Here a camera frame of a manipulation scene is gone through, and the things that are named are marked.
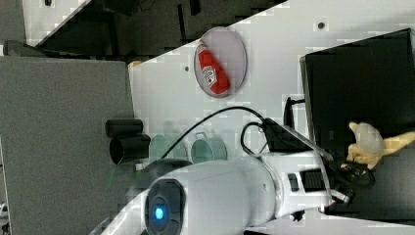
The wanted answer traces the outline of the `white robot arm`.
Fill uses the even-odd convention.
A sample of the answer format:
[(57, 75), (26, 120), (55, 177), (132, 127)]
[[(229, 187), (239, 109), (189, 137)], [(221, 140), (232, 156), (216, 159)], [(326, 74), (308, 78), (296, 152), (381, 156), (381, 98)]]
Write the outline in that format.
[(274, 219), (349, 202), (331, 177), (315, 151), (198, 164), (159, 160), (142, 170), (126, 205), (89, 235), (242, 235)]

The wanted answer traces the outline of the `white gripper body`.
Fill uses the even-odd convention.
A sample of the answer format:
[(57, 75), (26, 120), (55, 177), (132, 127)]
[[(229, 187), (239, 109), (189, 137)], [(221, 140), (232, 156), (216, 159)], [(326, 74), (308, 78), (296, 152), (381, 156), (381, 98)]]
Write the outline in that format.
[(275, 217), (313, 209), (325, 211), (335, 201), (349, 203), (351, 195), (330, 185), (328, 171), (315, 151), (260, 155), (276, 189)]

